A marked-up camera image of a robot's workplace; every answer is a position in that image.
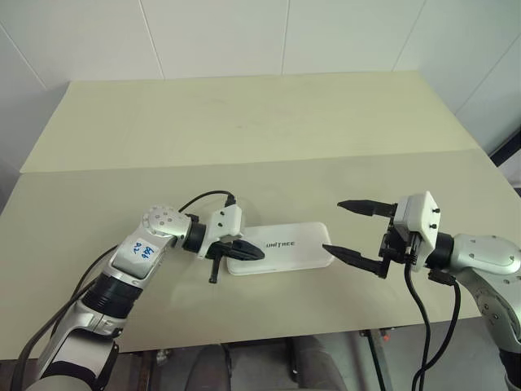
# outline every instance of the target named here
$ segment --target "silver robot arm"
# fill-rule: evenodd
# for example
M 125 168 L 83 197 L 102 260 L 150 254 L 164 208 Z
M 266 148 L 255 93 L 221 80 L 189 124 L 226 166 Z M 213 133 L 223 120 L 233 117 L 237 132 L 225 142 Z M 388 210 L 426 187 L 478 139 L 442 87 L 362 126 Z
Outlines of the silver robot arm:
M 427 259 L 454 275 L 474 297 L 500 351 L 510 390 L 521 389 L 521 249 L 492 236 L 438 234 Z
M 500 350 L 506 383 L 521 391 L 521 249 L 496 236 L 439 232 L 440 209 L 427 191 L 397 204 L 347 200 L 338 206 L 366 216 L 390 218 L 380 246 L 381 261 L 349 248 L 324 245 L 345 263 L 386 278 L 390 261 L 408 263 L 414 271 L 427 267 L 453 275 L 472 294 Z
M 221 255 L 221 240 L 228 243 L 227 249 L 242 235 L 242 210 L 236 204 L 215 211 L 208 226 L 174 208 L 152 207 L 108 259 L 95 284 L 61 319 L 37 361 L 37 382 L 29 389 L 102 390 L 118 353 L 114 339 L 122 333 L 127 315 L 161 265 L 164 252 L 182 247 L 203 258 L 217 248 Z M 255 250 L 247 254 L 248 259 L 264 256 Z

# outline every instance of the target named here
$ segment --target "black cable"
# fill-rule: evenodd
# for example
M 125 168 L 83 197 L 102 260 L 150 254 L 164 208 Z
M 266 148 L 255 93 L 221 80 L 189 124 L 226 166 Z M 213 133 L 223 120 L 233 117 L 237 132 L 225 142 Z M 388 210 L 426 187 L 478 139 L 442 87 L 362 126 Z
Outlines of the black cable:
M 78 281 L 78 284 L 74 288 L 74 291 L 72 291 L 71 297 L 74 297 L 74 295 L 76 295 L 80 291 L 81 285 L 83 285 L 83 283 L 85 282 L 85 279 L 89 276 L 89 273 L 101 262 L 102 259 L 105 258 L 105 256 L 107 256 L 109 253 L 114 251 L 117 246 L 118 245 L 110 247 L 105 253 L 101 254 L 99 257 L 96 258 L 96 260 L 94 262 L 92 262 L 90 264 L 90 266 L 87 268 L 87 270 L 85 270 L 85 273 L 83 273 L 80 280 Z M 52 327 L 52 332 L 50 332 L 51 335 L 53 335 L 56 332 L 56 328 L 58 328 L 59 321 L 62 320 L 62 317 L 63 316 L 59 317 L 56 320 L 55 325 Z
M 76 300 L 78 300 L 81 295 L 83 295 L 87 290 L 94 285 L 95 280 L 86 284 L 83 289 L 78 291 L 75 295 L 73 295 L 67 303 L 65 303 L 59 310 L 50 318 L 43 326 L 38 330 L 31 339 L 25 344 L 24 348 L 20 352 L 18 356 L 18 360 L 16 361 L 15 370 L 13 371 L 13 376 L 11 378 L 11 391 L 22 391 L 22 387 L 24 384 L 24 373 L 25 366 L 27 364 L 27 360 L 31 351 L 33 350 L 35 344 L 43 337 L 43 335 L 49 330 L 49 328 L 56 322 L 56 320 L 63 316 L 65 312 L 68 310 Z
M 233 194 L 231 194 L 229 191 L 226 191 L 226 190 L 212 190 L 212 191 L 207 191 L 206 193 L 203 193 L 201 195 L 198 195 L 193 200 L 188 201 L 181 208 L 179 208 L 178 212 L 182 213 L 186 208 L 188 208 L 190 205 L 192 205 L 197 200 L 200 200 L 201 198 L 204 198 L 206 196 L 211 196 L 212 194 L 225 194 L 225 195 L 227 195 L 228 198 L 226 199 L 225 206 L 235 204 L 235 196 Z
M 425 310 L 425 306 L 423 305 L 422 299 L 416 293 L 416 289 L 414 289 L 413 280 L 410 275 L 411 271 L 411 263 L 408 262 L 405 265 L 405 283 L 407 284 L 407 288 L 409 289 L 410 295 L 413 297 L 420 313 L 422 314 L 423 322 L 425 323 L 425 343 L 423 345 L 423 356 L 422 356 L 422 366 L 424 368 L 427 365 L 427 356 L 429 354 L 429 344 L 431 343 L 431 323 L 429 322 L 429 317 L 427 316 L 427 311 Z M 425 371 L 422 371 L 420 375 L 420 391 L 423 390 L 423 382 L 425 380 Z M 416 384 L 413 383 L 412 391 L 416 391 Z
M 415 374 L 413 378 L 413 389 L 416 389 L 416 383 L 418 382 L 418 378 L 422 373 L 425 373 L 428 369 L 434 367 L 434 364 L 438 362 L 438 360 L 441 358 L 445 350 L 447 349 L 447 346 L 449 346 L 450 340 L 453 336 L 454 329 L 456 328 L 456 323 L 458 322 L 458 315 L 459 315 L 459 309 L 462 304 L 462 291 L 459 288 L 459 284 L 454 284 L 454 310 L 453 310 L 453 317 L 450 319 L 449 328 L 447 329 L 447 334 L 445 334 L 445 339 L 441 343 L 440 348 L 434 355 L 434 357 L 425 365 L 424 367 L 420 368 Z
M 186 208 L 188 208 L 190 205 L 192 205 L 197 200 L 200 200 L 201 198 L 204 198 L 206 196 L 210 196 L 213 194 L 224 194 L 227 195 L 225 206 L 235 204 L 235 196 L 226 190 L 213 190 L 213 191 L 207 191 L 206 193 L 203 193 L 201 195 L 198 195 L 193 200 L 188 201 L 186 204 L 184 204 L 180 209 L 179 213 L 184 211 Z M 113 246 L 109 248 L 105 253 L 101 254 L 92 264 L 87 268 L 85 273 L 81 276 L 80 280 L 78 281 L 78 284 L 74 288 L 74 291 L 72 292 L 71 298 L 67 303 L 65 303 L 59 310 L 52 316 L 51 319 L 47 321 L 46 324 L 43 325 L 40 330 L 34 334 L 34 336 L 31 337 L 31 339 L 27 342 L 27 344 L 24 346 L 22 351 L 20 352 L 20 356 L 18 356 L 18 360 L 16 361 L 15 370 L 13 371 L 13 376 L 11 378 L 11 391 L 21 391 L 22 386 L 24 383 L 24 373 L 25 373 L 25 367 L 27 365 L 27 360 L 29 355 L 31 354 L 31 351 L 33 350 L 35 344 L 43 337 L 43 335 L 47 332 L 47 330 L 53 326 L 52 334 L 55 333 L 56 328 L 58 327 L 59 321 L 62 319 L 62 317 L 67 312 L 68 308 L 74 304 L 76 300 L 78 300 L 81 295 L 83 295 L 90 287 L 94 285 L 95 280 L 91 281 L 87 285 L 85 285 L 83 288 L 81 288 L 81 285 L 85 282 L 85 279 L 89 275 L 89 273 L 98 265 L 98 263 L 105 258 L 111 251 L 113 251 L 116 246 Z

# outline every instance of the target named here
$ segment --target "floor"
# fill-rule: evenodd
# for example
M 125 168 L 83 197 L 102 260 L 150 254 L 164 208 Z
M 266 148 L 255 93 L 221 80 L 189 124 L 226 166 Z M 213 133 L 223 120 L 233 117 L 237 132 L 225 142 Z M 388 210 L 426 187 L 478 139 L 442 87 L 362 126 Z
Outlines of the floor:
M 443 340 L 447 323 L 432 325 L 431 346 L 437 349 Z M 413 373 L 418 369 L 423 344 L 423 327 L 400 327 L 387 331 L 383 342 L 387 367 L 394 390 L 410 389 Z M 379 390 L 378 380 L 367 339 L 358 332 L 342 332 L 316 336 L 336 362 L 349 391 Z M 151 389 L 183 391 L 191 366 L 201 347 L 174 349 L 169 360 L 155 374 Z M 232 390 L 261 391 L 296 389 L 287 366 L 283 340 L 261 344 L 232 345 Z M 142 359 L 136 354 L 121 354 L 107 391 L 137 389 Z M 8 390 L 11 363 L 0 366 L 0 391 Z M 458 322 L 453 341 L 444 357 L 426 376 L 425 391 L 457 389 L 489 391 L 506 389 L 504 370 L 481 319 Z

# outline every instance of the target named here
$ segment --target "cable connector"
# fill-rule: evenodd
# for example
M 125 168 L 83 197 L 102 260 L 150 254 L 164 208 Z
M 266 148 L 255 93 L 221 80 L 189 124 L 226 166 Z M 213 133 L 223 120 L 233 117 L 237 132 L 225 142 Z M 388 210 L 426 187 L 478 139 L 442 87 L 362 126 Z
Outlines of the cable connector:
M 227 206 L 230 206 L 230 205 L 235 205 L 237 204 L 237 201 L 235 200 L 235 196 L 233 194 L 229 194 L 227 197 L 226 197 L 226 202 L 225 202 L 225 208 Z
M 431 269 L 429 271 L 429 280 L 435 283 L 442 283 L 443 285 L 449 285 L 450 287 L 457 284 L 456 278 L 449 273 L 445 273 L 440 269 Z

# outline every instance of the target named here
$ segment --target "table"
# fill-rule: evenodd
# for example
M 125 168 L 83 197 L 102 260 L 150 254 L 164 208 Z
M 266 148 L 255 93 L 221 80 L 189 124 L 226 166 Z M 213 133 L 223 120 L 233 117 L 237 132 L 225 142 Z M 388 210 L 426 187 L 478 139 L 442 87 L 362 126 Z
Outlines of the table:
M 18 355 L 149 206 L 206 190 L 231 190 L 248 225 L 324 222 L 332 243 L 367 257 L 387 221 L 340 200 L 430 190 L 443 232 L 521 242 L 519 197 L 415 72 L 73 82 L 22 172 L 0 216 L 0 359 Z M 222 201 L 191 212 L 204 219 Z M 169 252 L 121 350 L 422 322 L 397 264 L 385 280 L 340 261 L 268 275 L 221 268 L 211 285 L 210 263 Z M 452 289 L 425 271 L 414 282 L 431 321 L 449 319 Z M 477 315 L 464 292 L 460 316 Z

